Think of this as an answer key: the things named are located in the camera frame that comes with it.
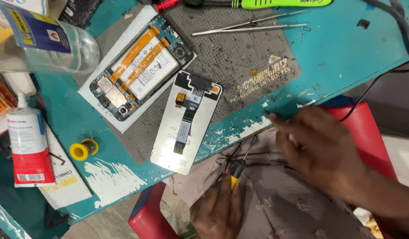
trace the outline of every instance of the red tool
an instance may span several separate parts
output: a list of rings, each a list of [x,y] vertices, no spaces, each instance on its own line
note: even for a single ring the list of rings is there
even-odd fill
[[[158,13],[163,12],[166,9],[169,9],[173,6],[178,5],[179,0],[166,0],[164,2],[161,3],[156,3],[155,4],[155,8],[157,9]]]

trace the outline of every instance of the patterned cloth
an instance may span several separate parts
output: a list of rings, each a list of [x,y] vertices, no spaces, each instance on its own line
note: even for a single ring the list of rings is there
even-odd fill
[[[275,144],[273,129],[261,133],[246,160],[240,180],[244,219],[239,239],[374,239],[351,209],[307,183],[292,169]],[[250,140],[233,159],[242,159]],[[233,146],[176,174],[165,182],[191,206],[222,173]]]

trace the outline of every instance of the barcode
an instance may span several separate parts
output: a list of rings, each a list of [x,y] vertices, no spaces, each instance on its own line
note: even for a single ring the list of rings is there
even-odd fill
[[[24,180],[24,181],[39,181],[39,180],[44,180],[44,174],[17,174],[17,177],[19,180]]]

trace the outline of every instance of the qr code sticker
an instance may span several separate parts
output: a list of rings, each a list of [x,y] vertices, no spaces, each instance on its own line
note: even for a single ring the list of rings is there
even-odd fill
[[[179,160],[179,165],[186,167],[186,160]]]
[[[202,98],[200,96],[197,96],[197,95],[192,95],[190,100],[193,101],[196,104],[200,104],[200,101],[202,100]]]
[[[26,174],[17,174],[19,180],[27,180]]]

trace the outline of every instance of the white paper sheet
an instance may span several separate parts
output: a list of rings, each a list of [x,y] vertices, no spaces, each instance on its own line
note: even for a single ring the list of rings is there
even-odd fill
[[[56,184],[50,187],[39,187],[39,190],[53,209],[59,209],[92,197],[82,177],[76,171],[48,124],[45,124],[45,128]]]

